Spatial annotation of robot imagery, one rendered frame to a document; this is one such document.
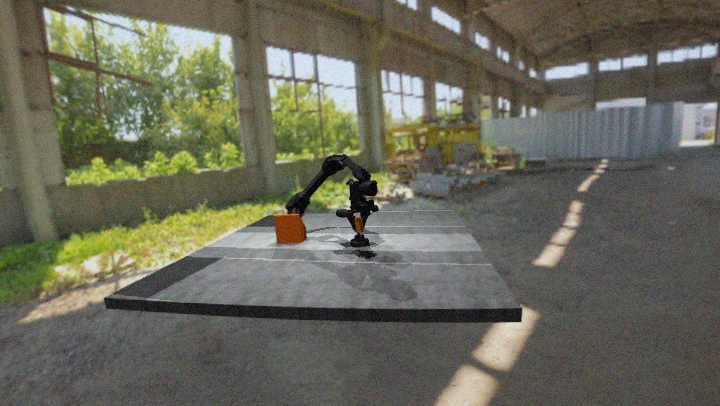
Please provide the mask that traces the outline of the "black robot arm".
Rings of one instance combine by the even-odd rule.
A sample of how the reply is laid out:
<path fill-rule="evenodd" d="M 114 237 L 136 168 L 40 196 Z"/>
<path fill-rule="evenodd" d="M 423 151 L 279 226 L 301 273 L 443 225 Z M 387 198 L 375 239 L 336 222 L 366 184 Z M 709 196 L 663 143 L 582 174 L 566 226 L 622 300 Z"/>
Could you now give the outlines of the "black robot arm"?
<path fill-rule="evenodd" d="M 344 164 L 341 164 L 342 161 Z M 322 164 L 321 171 L 314 177 L 314 179 L 306 186 L 306 188 L 296 193 L 285 205 L 287 214 L 299 214 L 300 217 L 304 213 L 306 207 L 310 204 L 309 200 L 312 194 L 320 187 L 320 185 L 331 175 L 336 172 L 343 170 L 347 166 L 353 176 L 358 180 L 354 181 L 349 179 L 346 185 L 349 185 L 350 196 L 375 196 L 377 194 L 377 182 L 370 180 L 371 175 L 360 165 L 356 165 L 346 154 L 342 155 L 331 155 L 328 156 Z M 359 212 L 370 212 L 371 208 L 374 208 L 374 200 L 356 201 L 355 208 Z"/>

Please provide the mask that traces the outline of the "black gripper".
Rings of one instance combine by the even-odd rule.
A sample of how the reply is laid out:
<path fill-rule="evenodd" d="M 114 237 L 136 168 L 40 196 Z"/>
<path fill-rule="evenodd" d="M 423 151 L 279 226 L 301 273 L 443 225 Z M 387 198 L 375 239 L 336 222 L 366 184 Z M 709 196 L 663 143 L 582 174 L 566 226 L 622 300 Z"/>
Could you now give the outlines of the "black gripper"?
<path fill-rule="evenodd" d="M 336 211 L 336 216 L 341 217 L 341 218 L 347 217 L 347 219 L 349 220 L 349 222 L 350 222 L 353 230 L 355 230 L 355 216 L 353 215 L 353 213 L 358 213 L 358 212 L 359 212 L 359 210 L 358 210 L 357 208 L 355 208 L 355 202 L 356 202 L 356 201 L 361 201 L 361 200 L 364 200 L 364 199 L 365 199 L 365 197 L 363 197 L 363 195 L 350 196 L 350 197 L 349 197 L 349 200 L 350 200 L 350 202 L 351 202 L 350 210 L 347 210 L 347 209 L 338 209 L 338 210 Z M 379 208 L 378 208 L 377 205 L 374 205 L 374 208 L 371 208 L 370 210 L 371 210 L 372 212 L 377 212 L 377 211 L 379 211 Z M 370 214 L 372 214 L 372 213 L 370 213 L 370 212 L 363 212 L 363 213 L 361 213 L 361 212 L 360 212 L 360 216 L 363 218 L 363 229 L 364 229 L 364 227 L 365 227 L 366 220 L 367 220 L 367 218 L 368 218 L 368 216 L 369 216 Z"/>

